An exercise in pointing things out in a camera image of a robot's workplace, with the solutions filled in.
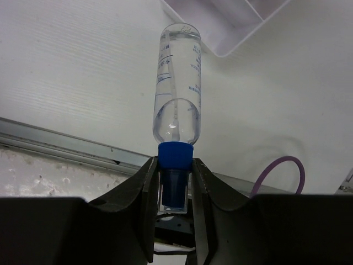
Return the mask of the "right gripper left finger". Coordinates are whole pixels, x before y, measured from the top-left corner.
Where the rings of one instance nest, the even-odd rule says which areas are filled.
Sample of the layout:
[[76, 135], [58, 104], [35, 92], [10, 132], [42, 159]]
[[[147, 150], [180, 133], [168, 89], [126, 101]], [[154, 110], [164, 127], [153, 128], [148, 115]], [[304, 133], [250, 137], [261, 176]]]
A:
[[153, 261], [158, 162], [87, 202], [1, 199], [2, 264], [147, 264]]

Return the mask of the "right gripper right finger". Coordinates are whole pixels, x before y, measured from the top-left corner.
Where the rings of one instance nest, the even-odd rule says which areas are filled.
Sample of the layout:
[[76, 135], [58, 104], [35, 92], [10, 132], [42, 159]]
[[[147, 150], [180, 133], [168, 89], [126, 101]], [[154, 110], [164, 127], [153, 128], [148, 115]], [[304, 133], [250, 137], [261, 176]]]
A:
[[351, 264], [352, 196], [248, 198], [192, 164], [196, 264]]

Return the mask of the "clear blue-capped glue bottle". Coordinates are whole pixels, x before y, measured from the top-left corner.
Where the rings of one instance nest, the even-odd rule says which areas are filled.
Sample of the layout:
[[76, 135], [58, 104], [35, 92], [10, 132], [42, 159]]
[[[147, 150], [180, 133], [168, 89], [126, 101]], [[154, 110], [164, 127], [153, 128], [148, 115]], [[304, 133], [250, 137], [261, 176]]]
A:
[[158, 142], [158, 211], [184, 214], [201, 131], [201, 36], [190, 24], [175, 23], [161, 33], [152, 131]]

